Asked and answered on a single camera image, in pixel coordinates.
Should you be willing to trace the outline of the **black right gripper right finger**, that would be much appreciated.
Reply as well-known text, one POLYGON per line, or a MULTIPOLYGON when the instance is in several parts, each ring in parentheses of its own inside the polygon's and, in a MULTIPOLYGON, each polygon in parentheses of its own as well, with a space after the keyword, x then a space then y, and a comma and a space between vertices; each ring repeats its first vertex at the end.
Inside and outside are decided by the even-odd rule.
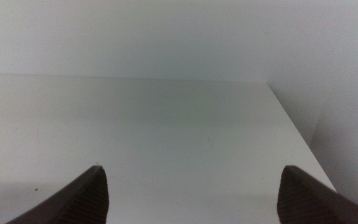
POLYGON ((358 224, 358 204, 297 166, 285 166, 278 192, 280 223, 358 224))

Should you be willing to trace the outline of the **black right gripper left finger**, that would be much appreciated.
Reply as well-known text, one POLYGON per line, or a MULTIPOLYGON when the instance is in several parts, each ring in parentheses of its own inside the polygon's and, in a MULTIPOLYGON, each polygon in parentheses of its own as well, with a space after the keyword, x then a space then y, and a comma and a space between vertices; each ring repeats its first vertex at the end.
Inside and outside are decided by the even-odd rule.
POLYGON ((105 224, 108 182, 102 166, 92 166, 57 193, 8 224, 105 224))

